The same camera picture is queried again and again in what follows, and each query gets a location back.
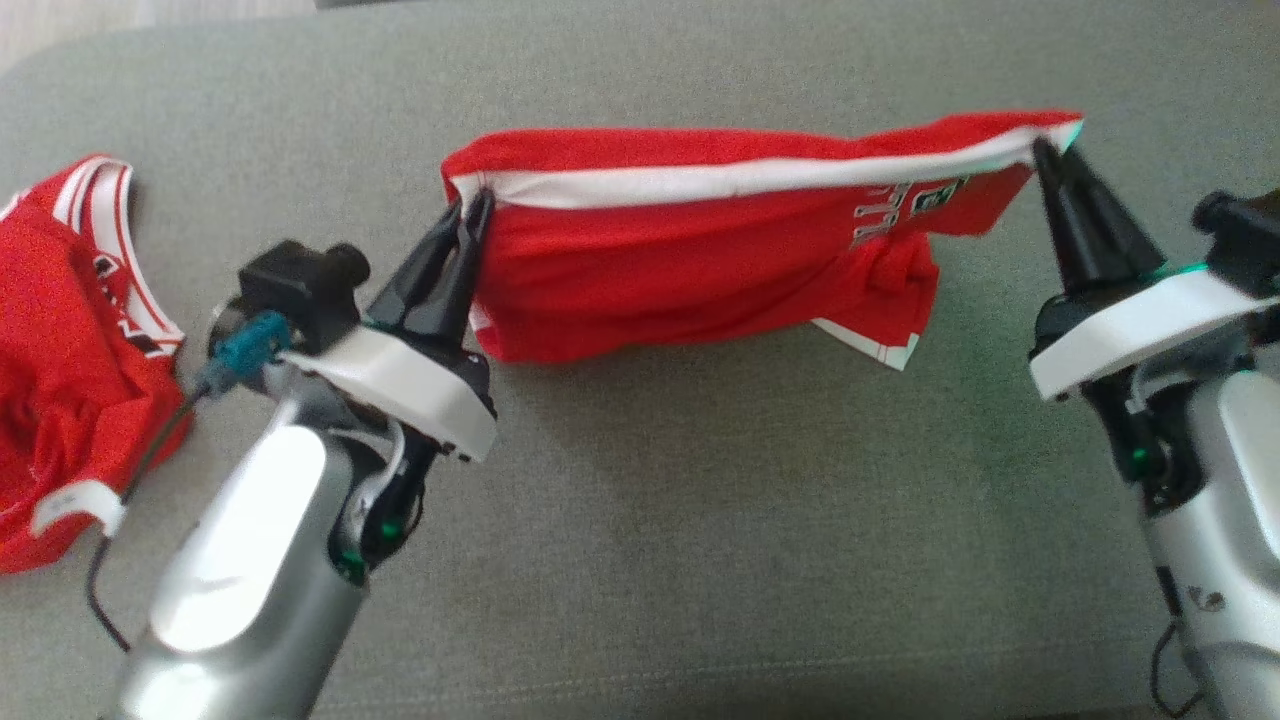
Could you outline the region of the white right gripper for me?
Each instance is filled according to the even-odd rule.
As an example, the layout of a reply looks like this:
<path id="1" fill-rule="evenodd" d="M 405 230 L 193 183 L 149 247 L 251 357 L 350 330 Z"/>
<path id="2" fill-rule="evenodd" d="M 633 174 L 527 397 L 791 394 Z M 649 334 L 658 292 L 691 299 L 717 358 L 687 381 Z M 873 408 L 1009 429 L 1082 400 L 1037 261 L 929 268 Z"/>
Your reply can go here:
<path id="1" fill-rule="evenodd" d="M 1032 155 L 1065 293 L 1137 282 L 1166 256 L 1075 147 L 1037 138 Z M 1042 400 L 1277 306 L 1277 291 L 1251 295 L 1206 265 L 1164 275 L 1097 307 L 1064 296 L 1046 301 L 1033 325 L 1030 378 Z"/>

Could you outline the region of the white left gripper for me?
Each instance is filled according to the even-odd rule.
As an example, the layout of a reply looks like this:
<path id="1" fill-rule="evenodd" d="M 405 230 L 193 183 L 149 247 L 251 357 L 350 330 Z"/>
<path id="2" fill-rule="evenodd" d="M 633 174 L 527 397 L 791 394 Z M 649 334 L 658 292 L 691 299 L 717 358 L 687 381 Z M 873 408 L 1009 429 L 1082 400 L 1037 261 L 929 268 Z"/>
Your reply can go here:
<path id="1" fill-rule="evenodd" d="M 479 190 L 465 210 L 452 202 L 369 304 L 366 323 L 460 347 L 495 208 L 492 190 Z M 485 460 L 495 442 L 497 419 L 477 392 L 384 332 L 357 325 L 323 354 L 288 350 L 280 359 L 472 461 Z"/>

